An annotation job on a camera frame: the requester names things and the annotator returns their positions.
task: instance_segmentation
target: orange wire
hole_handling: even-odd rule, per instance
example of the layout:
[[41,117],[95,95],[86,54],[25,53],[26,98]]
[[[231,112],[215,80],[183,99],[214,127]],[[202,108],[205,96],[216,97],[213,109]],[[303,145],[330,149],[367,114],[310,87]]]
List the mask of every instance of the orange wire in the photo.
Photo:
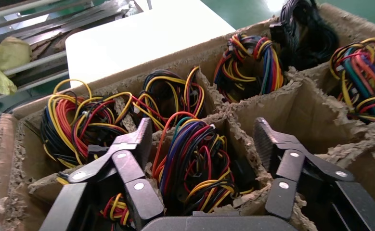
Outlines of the orange wire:
[[160,142],[159,142],[159,147],[157,148],[157,152],[156,152],[156,156],[155,156],[155,160],[153,162],[153,166],[152,166],[152,174],[153,174],[153,177],[155,179],[157,179],[159,177],[159,171],[157,171],[157,162],[159,160],[159,154],[160,154],[160,150],[162,149],[162,144],[163,144],[163,141],[165,140],[165,136],[166,136],[166,131],[167,129],[169,128],[169,125],[171,123],[171,121],[178,115],[186,115],[186,116],[190,116],[191,118],[194,118],[194,119],[197,119],[196,116],[194,116],[193,114],[191,113],[188,113],[188,112],[176,112],[175,114],[173,114],[169,120],[166,122],[166,125],[165,125],[165,128],[163,129],[162,131],[162,136],[160,137]]

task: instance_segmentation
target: wire connector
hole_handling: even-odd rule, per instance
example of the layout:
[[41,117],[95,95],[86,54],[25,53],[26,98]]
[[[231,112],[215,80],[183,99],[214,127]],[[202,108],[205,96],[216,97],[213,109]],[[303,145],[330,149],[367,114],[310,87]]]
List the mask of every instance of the wire connector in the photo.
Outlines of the wire connector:
[[289,33],[286,22],[278,22],[270,25],[271,40],[285,46],[286,35]]

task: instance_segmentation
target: wire harness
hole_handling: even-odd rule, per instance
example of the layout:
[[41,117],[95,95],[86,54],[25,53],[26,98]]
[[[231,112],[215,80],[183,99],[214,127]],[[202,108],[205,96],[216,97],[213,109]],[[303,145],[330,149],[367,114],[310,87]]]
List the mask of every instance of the wire harness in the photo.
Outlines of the wire harness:
[[336,97],[348,106],[348,117],[375,122],[375,38],[337,49],[329,63],[339,81]]
[[[64,167],[73,168],[89,161],[88,145],[109,146],[116,136],[126,134],[120,122],[129,110],[132,94],[119,93],[112,96],[93,96],[90,88],[82,82],[89,98],[78,97],[72,91],[57,93],[68,79],[60,82],[49,98],[40,125],[41,140],[47,155]],[[115,97],[126,97],[128,102],[116,115]]]
[[204,89],[195,82],[199,67],[194,67],[186,80],[168,70],[156,70],[149,74],[136,103],[137,112],[150,117],[156,130],[163,130],[168,116],[177,112],[189,112],[200,117],[205,104]]
[[[246,59],[264,60],[262,77],[245,76],[241,69],[252,70]],[[225,100],[237,103],[254,95],[271,93],[284,85],[278,56],[267,37],[233,35],[214,72],[214,83]]]
[[[166,157],[159,164],[165,131],[176,116],[185,115],[175,128]],[[192,211],[212,212],[223,205],[226,198],[250,193],[253,187],[240,192],[234,183],[227,153],[227,139],[217,134],[214,125],[208,125],[187,112],[178,112],[165,125],[153,163],[153,177],[168,210],[178,215]]]
[[327,62],[339,47],[337,34],[320,17],[315,0],[289,0],[270,32],[281,45],[285,70],[293,66],[301,71]]

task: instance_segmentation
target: black connector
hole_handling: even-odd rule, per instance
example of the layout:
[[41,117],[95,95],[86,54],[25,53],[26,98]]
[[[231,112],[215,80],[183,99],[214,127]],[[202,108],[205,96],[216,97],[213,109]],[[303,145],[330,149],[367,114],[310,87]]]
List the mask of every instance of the black connector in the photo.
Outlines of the black connector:
[[279,43],[281,46],[286,46],[287,35],[286,22],[278,22],[270,25],[271,40]]
[[255,189],[259,188],[259,183],[256,180],[257,176],[247,158],[240,157],[232,160],[230,168],[234,176],[234,181],[240,191],[247,191],[252,187]]

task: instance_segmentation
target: white rivet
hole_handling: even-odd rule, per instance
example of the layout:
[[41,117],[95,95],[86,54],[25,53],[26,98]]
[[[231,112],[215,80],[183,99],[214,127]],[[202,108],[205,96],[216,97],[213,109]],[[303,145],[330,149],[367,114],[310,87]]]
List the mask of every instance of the white rivet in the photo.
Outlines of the white rivet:
[[340,177],[347,177],[348,176],[346,173],[344,173],[342,171],[336,171],[335,173],[336,173],[336,175],[338,175]]
[[144,187],[145,187],[145,185],[143,183],[137,183],[137,184],[135,184],[135,186],[133,188],[136,189],[136,190],[141,190]]
[[287,189],[287,188],[289,188],[289,185],[285,182],[279,182],[279,187],[281,187],[283,189]]
[[86,175],[87,175],[87,174],[86,174],[85,172],[79,172],[79,173],[73,175],[73,179],[74,179],[74,180],[79,180],[79,179],[83,178],[83,177],[86,176]]
[[119,153],[116,157],[117,158],[123,158],[126,156],[126,153]]

